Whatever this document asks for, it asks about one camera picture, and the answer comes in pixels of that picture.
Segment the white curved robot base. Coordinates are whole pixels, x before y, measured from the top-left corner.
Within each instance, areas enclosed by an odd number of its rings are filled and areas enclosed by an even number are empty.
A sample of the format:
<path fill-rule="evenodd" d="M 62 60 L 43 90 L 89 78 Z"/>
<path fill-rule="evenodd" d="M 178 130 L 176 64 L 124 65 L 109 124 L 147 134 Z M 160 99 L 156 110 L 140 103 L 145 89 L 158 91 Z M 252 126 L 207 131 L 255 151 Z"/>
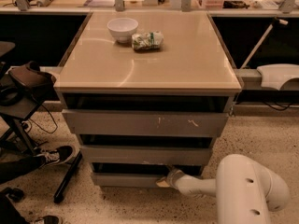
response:
<path fill-rule="evenodd" d="M 261 86 L 280 91 L 290 80 L 299 78 L 299 65 L 276 63 L 259 66 L 257 71 L 262 77 Z"/>

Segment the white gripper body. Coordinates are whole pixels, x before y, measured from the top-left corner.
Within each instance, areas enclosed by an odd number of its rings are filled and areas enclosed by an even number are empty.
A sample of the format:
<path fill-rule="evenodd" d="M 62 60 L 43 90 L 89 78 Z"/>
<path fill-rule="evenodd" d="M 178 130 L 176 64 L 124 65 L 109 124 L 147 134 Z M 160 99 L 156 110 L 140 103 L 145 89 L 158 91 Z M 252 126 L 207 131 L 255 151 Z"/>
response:
<path fill-rule="evenodd" d="M 183 176 L 185 176 L 185 173 L 182 172 L 180 169 L 172 169 L 166 177 L 166 182 L 171 188 L 176 189 L 178 187 L 178 181 Z"/>

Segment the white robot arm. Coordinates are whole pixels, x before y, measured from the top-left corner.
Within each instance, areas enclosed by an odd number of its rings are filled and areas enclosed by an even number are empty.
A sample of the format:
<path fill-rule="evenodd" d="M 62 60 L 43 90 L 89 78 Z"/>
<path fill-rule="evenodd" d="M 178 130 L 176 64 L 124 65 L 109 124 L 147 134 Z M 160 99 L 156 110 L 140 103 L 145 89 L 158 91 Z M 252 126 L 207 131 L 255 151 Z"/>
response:
<path fill-rule="evenodd" d="M 171 167 L 156 185 L 189 197 L 215 197 L 218 224 L 271 224 L 270 214 L 284 209 L 291 198 L 282 177 L 240 154 L 224 157 L 213 179 L 199 179 Z"/>

